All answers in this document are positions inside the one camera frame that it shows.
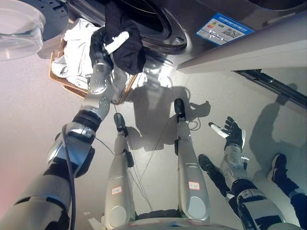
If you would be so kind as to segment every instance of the label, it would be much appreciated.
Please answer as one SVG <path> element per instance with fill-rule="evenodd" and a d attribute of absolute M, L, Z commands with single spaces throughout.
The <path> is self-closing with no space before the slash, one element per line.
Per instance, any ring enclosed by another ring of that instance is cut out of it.
<path fill-rule="evenodd" d="M 116 195 L 116 194 L 121 193 L 121 192 L 122 192 L 122 188 L 121 188 L 121 186 L 118 186 L 118 187 L 112 188 L 111 194 Z"/>
<path fill-rule="evenodd" d="M 223 45 L 253 32 L 248 27 L 217 13 L 196 34 L 213 43 Z"/>
<path fill-rule="evenodd" d="M 200 190 L 200 183 L 195 182 L 195 181 L 189 181 L 189 189 L 190 190 Z"/>

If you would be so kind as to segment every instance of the wicker basket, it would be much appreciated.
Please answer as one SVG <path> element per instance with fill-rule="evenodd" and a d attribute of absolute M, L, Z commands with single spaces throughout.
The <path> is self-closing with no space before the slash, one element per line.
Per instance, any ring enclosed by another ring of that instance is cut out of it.
<path fill-rule="evenodd" d="M 57 54 L 57 58 L 60 58 L 61 56 L 64 55 L 64 47 L 66 45 L 66 41 L 64 39 L 61 39 L 60 41 L 60 45 L 59 45 L 59 49 L 58 49 L 58 54 Z M 84 98 L 86 97 L 86 95 L 88 94 L 88 91 L 87 90 L 84 90 L 84 89 L 81 89 L 77 86 L 75 86 L 74 84 L 70 83 L 69 81 L 66 80 L 66 78 L 59 78 L 57 75 L 55 75 L 53 72 L 52 72 L 52 69 L 51 69 L 51 64 L 52 62 L 54 61 L 55 59 L 55 51 L 53 51 L 51 53 L 51 58 L 50 58 L 50 65 L 49 65 L 49 77 L 58 82 L 58 83 L 61 83 L 64 87 L 64 89 Z M 126 100 L 129 92 L 130 92 L 130 89 L 136 79 L 138 75 L 133 75 L 131 78 L 130 78 L 130 81 L 128 82 L 128 84 L 126 85 L 125 89 L 123 90 L 122 92 L 122 96 L 120 98 L 120 101 L 118 103 L 113 103 L 113 104 L 121 104 L 121 103 L 124 103 L 124 101 Z"/>

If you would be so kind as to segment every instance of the floor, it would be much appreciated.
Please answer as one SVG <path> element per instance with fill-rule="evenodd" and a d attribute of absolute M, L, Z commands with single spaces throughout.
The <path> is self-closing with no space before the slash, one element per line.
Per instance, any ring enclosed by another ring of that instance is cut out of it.
<path fill-rule="evenodd" d="M 55 135 L 72 120 L 82 103 L 81 98 L 48 78 L 48 67 L 49 60 L 36 55 L 0 62 L 0 218 L 45 169 L 47 151 Z M 298 89 L 305 92 L 307 85 L 299 84 Z M 307 191 L 307 112 L 292 102 L 279 105 L 276 94 L 233 72 L 172 72 L 169 77 L 159 78 L 155 73 L 148 74 L 137 80 L 127 102 L 116 108 L 111 106 L 97 137 L 113 148 L 117 135 L 113 114 L 115 109 L 123 114 L 136 172 L 142 177 L 153 209 L 177 208 L 177 156 L 173 146 L 176 121 L 172 103 L 178 97 L 185 101 L 196 154 L 208 155 L 217 166 L 222 161 L 225 140 L 207 124 L 223 126 L 230 115 L 246 130 L 244 154 L 250 158 L 249 176 L 288 222 L 298 224 L 289 199 L 265 175 L 270 160 L 281 151 L 288 158 L 289 177 Z M 107 174 L 113 156 L 99 142 L 94 147 L 96 154 L 88 173 L 76 179 L 76 230 L 96 230 L 104 213 Z M 211 221 L 243 229 L 206 173 L 204 177 L 212 207 Z M 137 213 L 150 211 L 135 185 L 134 201 Z"/>

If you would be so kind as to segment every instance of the clear plastic lid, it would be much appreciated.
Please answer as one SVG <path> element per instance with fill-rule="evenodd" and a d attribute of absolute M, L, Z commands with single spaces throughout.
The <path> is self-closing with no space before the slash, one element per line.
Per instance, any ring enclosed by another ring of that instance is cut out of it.
<path fill-rule="evenodd" d="M 0 61 L 23 58 L 43 46 L 45 17 L 18 0 L 0 1 Z"/>

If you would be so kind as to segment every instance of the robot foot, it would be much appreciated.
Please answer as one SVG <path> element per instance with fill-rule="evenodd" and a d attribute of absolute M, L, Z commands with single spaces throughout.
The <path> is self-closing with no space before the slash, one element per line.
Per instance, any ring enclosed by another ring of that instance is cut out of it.
<path fill-rule="evenodd" d="M 118 132 L 124 132 L 124 136 L 128 136 L 128 131 L 126 128 L 125 120 L 122 114 L 116 113 L 114 114 L 114 122 L 116 125 L 116 129 Z"/>
<path fill-rule="evenodd" d="M 181 98 L 177 98 L 174 101 L 174 108 L 177 117 L 177 122 L 186 120 L 186 112 L 184 109 L 184 103 Z"/>

